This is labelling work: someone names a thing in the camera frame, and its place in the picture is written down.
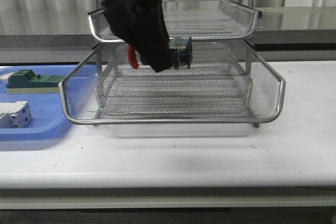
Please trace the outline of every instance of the small blue object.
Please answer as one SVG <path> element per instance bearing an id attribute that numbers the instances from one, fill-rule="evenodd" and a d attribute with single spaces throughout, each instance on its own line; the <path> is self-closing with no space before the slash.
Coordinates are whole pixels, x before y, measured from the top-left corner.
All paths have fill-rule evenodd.
<path id="1" fill-rule="evenodd" d="M 0 76 L 20 69 L 31 69 L 35 73 L 67 75 L 75 65 L 59 66 L 15 66 L 0 69 Z M 50 94 L 7 94 L 6 84 L 0 81 L 0 102 L 28 101 L 32 120 L 26 128 L 0 129 L 0 141 L 46 140 L 65 134 L 71 123 L 63 114 L 58 93 Z"/>

